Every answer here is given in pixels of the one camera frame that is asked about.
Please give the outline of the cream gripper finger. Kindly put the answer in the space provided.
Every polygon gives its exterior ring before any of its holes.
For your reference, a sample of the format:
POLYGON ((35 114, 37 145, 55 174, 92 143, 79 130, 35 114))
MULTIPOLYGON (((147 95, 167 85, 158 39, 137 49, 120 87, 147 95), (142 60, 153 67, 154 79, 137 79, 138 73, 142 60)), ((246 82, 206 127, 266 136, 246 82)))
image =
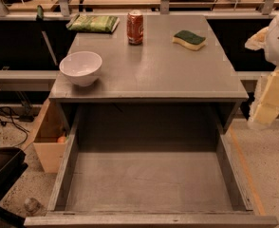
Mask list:
POLYGON ((269 28, 264 27, 257 31, 252 37, 250 37, 245 43, 245 48, 250 50, 259 50, 265 46, 266 34, 269 28))
POLYGON ((249 128, 267 128, 279 115, 279 66, 258 79, 248 119, 249 128))

